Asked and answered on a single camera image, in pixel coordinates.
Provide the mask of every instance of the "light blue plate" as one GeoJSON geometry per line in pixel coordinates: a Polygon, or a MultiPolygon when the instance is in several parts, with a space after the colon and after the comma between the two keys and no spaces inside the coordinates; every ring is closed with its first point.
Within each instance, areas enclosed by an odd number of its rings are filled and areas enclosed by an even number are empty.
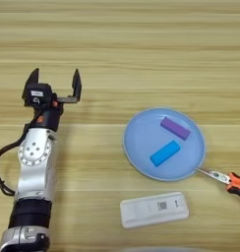
{"type": "Polygon", "coordinates": [[[163,181],[186,178],[203,164],[206,155],[204,135],[188,116],[169,108],[152,108],[136,114],[128,123],[123,137],[124,151],[130,163],[142,174],[163,181]],[[160,126],[164,117],[191,131],[186,141],[160,126]],[[150,156],[171,141],[180,151],[155,167],[150,156]]]}

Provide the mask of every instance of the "wooden table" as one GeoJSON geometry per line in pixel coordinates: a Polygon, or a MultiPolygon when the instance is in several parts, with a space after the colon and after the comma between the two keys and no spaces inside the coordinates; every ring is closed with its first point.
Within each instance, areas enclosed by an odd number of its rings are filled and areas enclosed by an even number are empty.
{"type": "MultiPolygon", "coordinates": [[[[0,0],[0,148],[32,117],[21,94],[36,67],[60,95],[70,94],[75,68],[84,85],[82,102],[61,119],[50,251],[240,251],[239,198],[201,174],[148,179],[121,144],[135,113],[169,106],[203,129],[206,166],[240,174],[240,0],[0,0]],[[188,220],[121,226],[122,200],[174,191],[187,198],[188,220]]],[[[15,187],[16,151],[0,170],[15,187]]],[[[0,193],[0,237],[12,204],[0,193]]]]}

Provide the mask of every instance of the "purple block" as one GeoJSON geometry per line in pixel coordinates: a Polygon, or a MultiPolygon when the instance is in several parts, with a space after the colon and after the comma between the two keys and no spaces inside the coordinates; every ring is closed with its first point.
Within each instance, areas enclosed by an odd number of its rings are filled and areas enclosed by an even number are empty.
{"type": "Polygon", "coordinates": [[[177,124],[176,122],[173,122],[172,120],[168,119],[167,117],[164,117],[164,119],[161,121],[160,125],[176,135],[177,137],[181,138],[182,140],[187,140],[189,137],[191,131],[185,129],[181,125],[177,124]]]}

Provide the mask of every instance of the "foam block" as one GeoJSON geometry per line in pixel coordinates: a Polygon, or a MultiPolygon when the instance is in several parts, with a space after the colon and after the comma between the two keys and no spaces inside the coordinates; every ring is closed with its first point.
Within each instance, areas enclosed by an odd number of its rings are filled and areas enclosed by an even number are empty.
{"type": "Polygon", "coordinates": [[[164,119],[161,121],[160,125],[176,135],[177,137],[181,138],[182,140],[187,140],[189,137],[191,131],[187,130],[186,128],[182,127],[181,125],[177,124],[176,122],[173,122],[172,120],[168,119],[167,117],[164,117],[164,119]]]}
{"type": "Polygon", "coordinates": [[[161,148],[155,154],[150,157],[153,164],[158,167],[167,159],[175,155],[180,150],[180,146],[175,142],[171,141],[169,144],[161,148]]]}

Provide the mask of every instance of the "orange scissors handle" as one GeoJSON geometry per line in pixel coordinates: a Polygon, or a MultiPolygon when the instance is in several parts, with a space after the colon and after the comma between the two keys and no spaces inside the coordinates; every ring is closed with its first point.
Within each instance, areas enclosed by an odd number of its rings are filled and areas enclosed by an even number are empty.
{"type": "Polygon", "coordinates": [[[240,176],[231,172],[228,174],[231,182],[227,185],[226,190],[231,194],[236,194],[240,197],[240,176]]]}

